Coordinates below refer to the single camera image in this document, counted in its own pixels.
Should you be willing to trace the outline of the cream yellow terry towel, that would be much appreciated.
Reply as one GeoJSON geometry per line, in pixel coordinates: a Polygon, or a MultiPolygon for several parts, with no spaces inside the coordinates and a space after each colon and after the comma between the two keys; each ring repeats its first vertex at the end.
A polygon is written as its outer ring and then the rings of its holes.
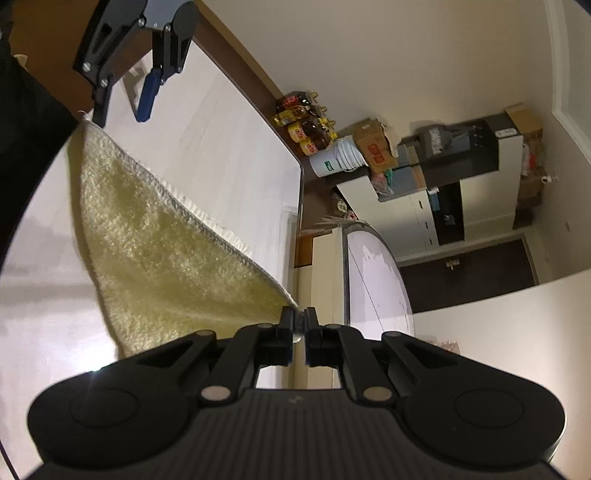
{"type": "Polygon", "coordinates": [[[84,120],[67,146],[80,255],[118,356],[197,330],[228,338],[293,297],[231,231],[84,120]]]}

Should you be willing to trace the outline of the glass top dining table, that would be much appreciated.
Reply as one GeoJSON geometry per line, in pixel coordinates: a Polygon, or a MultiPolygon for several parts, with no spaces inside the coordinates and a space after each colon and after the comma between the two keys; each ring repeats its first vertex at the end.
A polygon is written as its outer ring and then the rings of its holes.
{"type": "MultiPolygon", "coordinates": [[[[352,223],[315,238],[311,262],[297,270],[297,302],[304,310],[313,307],[321,325],[353,327],[373,341],[393,398],[417,388],[413,358],[402,342],[415,334],[410,300],[394,256],[373,228],[352,223]]],[[[342,388],[337,370],[305,363],[304,348],[304,340],[295,348],[294,388],[342,388]]]]}

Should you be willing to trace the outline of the cooking oil bottles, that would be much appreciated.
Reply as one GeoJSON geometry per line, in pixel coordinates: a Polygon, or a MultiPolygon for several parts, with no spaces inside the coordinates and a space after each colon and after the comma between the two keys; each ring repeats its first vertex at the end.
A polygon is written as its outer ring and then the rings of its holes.
{"type": "Polygon", "coordinates": [[[338,139],[335,121],[328,118],[327,112],[318,103],[317,92],[295,90],[276,99],[273,121],[287,131],[304,155],[312,156],[338,139]]]}

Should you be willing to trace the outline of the white plastic bucket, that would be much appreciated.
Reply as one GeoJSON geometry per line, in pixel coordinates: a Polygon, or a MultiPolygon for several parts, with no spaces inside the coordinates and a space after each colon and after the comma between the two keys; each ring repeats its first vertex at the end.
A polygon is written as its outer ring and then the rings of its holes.
{"type": "Polygon", "coordinates": [[[352,136],[336,139],[327,149],[311,155],[310,163],[312,172],[320,178],[368,166],[352,136]]]}

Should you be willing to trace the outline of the white storage cabinet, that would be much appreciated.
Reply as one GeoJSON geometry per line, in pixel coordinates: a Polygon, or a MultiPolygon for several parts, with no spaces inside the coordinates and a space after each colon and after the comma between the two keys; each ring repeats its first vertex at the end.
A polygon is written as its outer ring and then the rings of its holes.
{"type": "Polygon", "coordinates": [[[449,155],[429,159],[417,135],[398,145],[409,168],[372,179],[366,170],[337,184],[356,217],[385,240],[398,259],[512,230],[522,170],[523,137],[506,113],[465,122],[470,132],[449,155]]]}

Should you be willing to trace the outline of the brown cardboard box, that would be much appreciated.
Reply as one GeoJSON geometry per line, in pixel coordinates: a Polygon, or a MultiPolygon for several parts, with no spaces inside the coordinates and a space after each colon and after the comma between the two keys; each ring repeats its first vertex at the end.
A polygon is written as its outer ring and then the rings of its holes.
{"type": "Polygon", "coordinates": [[[379,174],[399,166],[391,151],[385,129],[378,120],[365,120],[353,129],[353,142],[373,173],[379,174]]]}

